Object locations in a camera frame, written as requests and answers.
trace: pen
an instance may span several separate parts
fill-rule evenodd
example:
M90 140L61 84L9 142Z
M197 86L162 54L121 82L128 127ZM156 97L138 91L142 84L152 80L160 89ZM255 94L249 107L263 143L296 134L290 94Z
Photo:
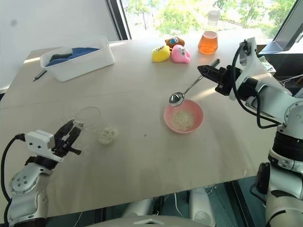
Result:
M41 71L37 76L35 76L33 82L38 80L40 77L42 77L46 72L47 72L46 70Z

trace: pink bowl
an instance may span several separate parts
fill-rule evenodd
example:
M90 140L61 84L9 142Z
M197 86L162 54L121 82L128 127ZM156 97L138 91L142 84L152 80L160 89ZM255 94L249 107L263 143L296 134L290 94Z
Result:
M172 124L172 117L176 111L179 110L187 110L190 111L194 116L194 125L191 129L188 129L186 131L179 131L178 129L174 128ZM167 126L170 127L174 132L179 134L188 134L193 131L195 131L197 128L200 127L200 125L203 123L204 114L201 109L201 107L198 105L198 103L185 99L181 105L178 106L170 106L168 105L164 110L164 120Z

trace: stuffed animal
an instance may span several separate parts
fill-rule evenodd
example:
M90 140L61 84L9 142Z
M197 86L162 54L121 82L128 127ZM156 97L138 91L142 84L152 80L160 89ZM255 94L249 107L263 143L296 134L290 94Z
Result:
M190 53L181 45L172 48L171 58L174 62L190 63Z
M183 39L180 39L179 37L172 37L171 39L166 39L165 43L167 46L169 46L170 48L173 48L175 45L181 45L184 46L185 42Z
M152 51L152 61L166 61L170 57L169 46L158 46Z

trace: wooden table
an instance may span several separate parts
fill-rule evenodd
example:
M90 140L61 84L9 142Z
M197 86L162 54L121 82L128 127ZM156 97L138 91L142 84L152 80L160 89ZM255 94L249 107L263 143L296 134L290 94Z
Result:
M49 216L92 210L154 197L204 185L255 175L267 160L275 129L261 130L256 118L214 91L215 83L203 79L187 94L205 114L203 125L189 135L177 135L164 123L169 96L184 91L198 76L198 65L220 58L220 66L231 64L245 37L219 33L214 55L197 50L199 37L186 38L192 62L151 62L159 40L113 43L116 63L67 82L40 71L35 58L49 50L33 51L1 101L0 151L17 133L36 129L55 133L86 106L101 111L101 120L84 131L75 143L80 156L70 153L51 177ZM104 148L98 133L114 127L119 136ZM15 142L7 156L6 186L32 155L25 143ZM3 217L6 201L1 194Z

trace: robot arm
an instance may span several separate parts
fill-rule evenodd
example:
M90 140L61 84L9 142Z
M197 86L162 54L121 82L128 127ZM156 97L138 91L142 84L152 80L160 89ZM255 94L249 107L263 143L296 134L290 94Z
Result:
M30 157L25 167L9 183L12 194L7 220L9 226L44 227L48 211L47 186L52 170L69 151L80 154L71 146L80 134L74 121L68 121L55 135L36 130L25 135L27 148L37 157Z
M268 155L270 163L260 165L256 188L266 195L267 226L301 226L303 99L293 97L291 92L272 76L254 77L259 68L255 49L255 39L251 38L240 44L232 66L229 65L226 69L198 66L198 70L203 76L218 84L215 88L217 92L229 96L231 100L237 100L246 112L256 116L260 128L277 127L274 145ZM246 65L243 71L235 68L238 55L240 63ZM275 124L262 126L261 118Z

